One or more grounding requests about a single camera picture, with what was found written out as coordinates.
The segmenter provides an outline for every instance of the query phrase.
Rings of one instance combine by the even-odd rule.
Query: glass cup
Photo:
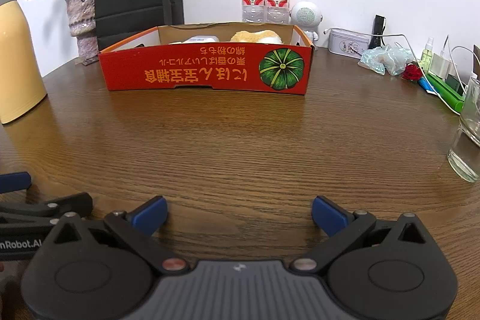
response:
[[[470,79],[448,162],[468,182],[480,178],[480,82]]]

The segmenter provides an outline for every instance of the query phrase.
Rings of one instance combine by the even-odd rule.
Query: bottle cap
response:
[[[427,43],[425,44],[425,49],[428,49],[428,50],[430,50],[430,51],[433,50],[433,48],[434,48],[434,47],[433,47],[433,46],[434,46],[434,40],[433,40],[433,39],[434,39],[433,37],[429,37],[429,38],[428,38],[428,41],[427,41]]]

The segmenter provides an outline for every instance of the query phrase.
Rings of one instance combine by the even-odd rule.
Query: spray bottle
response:
[[[422,54],[421,54],[421,58],[420,58],[420,61],[418,62],[419,66],[422,67],[423,71],[425,73],[428,72],[428,69],[430,68],[430,63],[431,63],[431,58],[433,57],[433,47],[434,46],[434,40],[433,40],[433,37],[429,37],[426,45],[425,45],[425,49],[423,50]]]

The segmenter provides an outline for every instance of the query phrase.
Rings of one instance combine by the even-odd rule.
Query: plastic bag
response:
[[[405,66],[414,60],[412,51],[406,48],[386,45],[363,51],[358,65],[385,75],[385,68],[392,76],[400,75]]]

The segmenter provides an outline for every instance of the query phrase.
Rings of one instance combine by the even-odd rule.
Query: pink vase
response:
[[[95,0],[66,0],[70,35],[77,38],[78,55],[86,59],[97,56]]]

